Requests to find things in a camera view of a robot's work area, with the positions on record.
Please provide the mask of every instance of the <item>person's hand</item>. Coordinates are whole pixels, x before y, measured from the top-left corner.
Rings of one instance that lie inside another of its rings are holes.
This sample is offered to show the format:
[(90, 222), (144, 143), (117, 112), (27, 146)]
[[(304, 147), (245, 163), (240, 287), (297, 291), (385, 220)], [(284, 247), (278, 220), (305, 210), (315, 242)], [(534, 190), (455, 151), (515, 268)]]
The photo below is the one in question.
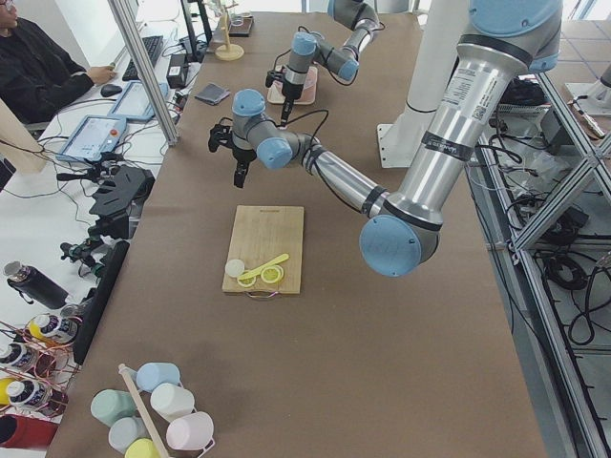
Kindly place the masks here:
[(96, 85), (106, 84), (116, 76), (113, 69), (114, 67), (110, 65), (107, 65), (106, 67), (91, 67), (87, 71), (87, 76), (89, 76)]

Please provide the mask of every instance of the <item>black mouse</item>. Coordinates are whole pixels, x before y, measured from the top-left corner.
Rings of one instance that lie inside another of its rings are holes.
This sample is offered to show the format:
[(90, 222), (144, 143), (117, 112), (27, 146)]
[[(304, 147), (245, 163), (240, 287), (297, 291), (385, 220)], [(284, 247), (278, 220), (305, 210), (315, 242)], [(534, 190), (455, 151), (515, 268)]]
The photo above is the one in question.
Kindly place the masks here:
[(123, 92), (123, 88), (121, 88), (120, 86), (117, 86), (116, 84), (105, 84), (104, 86), (102, 86), (102, 89), (100, 89), (99, 93), (102, 95), (102, 97), (112, 97), (115, 94), (119, 94)]

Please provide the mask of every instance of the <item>wooden cutting board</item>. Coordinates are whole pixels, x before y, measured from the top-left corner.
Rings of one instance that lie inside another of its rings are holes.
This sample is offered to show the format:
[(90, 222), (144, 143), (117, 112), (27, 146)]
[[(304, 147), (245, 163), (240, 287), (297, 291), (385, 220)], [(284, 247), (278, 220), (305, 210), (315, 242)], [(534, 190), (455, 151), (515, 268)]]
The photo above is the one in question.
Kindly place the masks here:
[(280, 265), (284, 278), (278, 284), (264, 283), (260, 278), (250, 288), (238, 285), (224, 274), (222, 291), (280, 291), (299, 294), (302, 282), (304, 241), (304, 207), (263, 207), (238, 205), (227, 260), (243, 260), (246, 269), (253, 269), (287, 253), (290, 258)]

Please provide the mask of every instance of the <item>red container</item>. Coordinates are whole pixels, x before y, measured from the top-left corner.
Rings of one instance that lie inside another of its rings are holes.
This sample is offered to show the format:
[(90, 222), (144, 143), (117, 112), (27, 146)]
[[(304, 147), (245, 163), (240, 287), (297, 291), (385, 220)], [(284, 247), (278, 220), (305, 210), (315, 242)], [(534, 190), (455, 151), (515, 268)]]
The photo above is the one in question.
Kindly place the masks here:
[(0, 417), (0, 448), (46, 450), (57, 432), (57, 423), (4, 415)]

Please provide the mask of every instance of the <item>black keyboard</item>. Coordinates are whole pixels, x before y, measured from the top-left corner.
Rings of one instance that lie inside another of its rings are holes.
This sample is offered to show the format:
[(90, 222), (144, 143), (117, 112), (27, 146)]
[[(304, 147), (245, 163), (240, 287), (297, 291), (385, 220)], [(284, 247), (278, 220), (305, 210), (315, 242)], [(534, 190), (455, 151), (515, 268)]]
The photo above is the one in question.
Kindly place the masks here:
[[(149, 54), (149, 58), (151, 59), (153, 67), (155, 67), (159, 56), (161, 55), (161, 51), (163, 51), (163, 36), (145, 36), (144, 38), (142, 38), (142, 42), (144, 43), (144, 48), (146, 48), (146, 52)], [(134, 79), (140, 79), (137, 75), (136, 66), (134, 65), (133, 60), (130, 60), (129, 65), (127, 66), (127, 70), (125, 71), (121, 79), (123, 79), (123, 81), (132, 81)]]

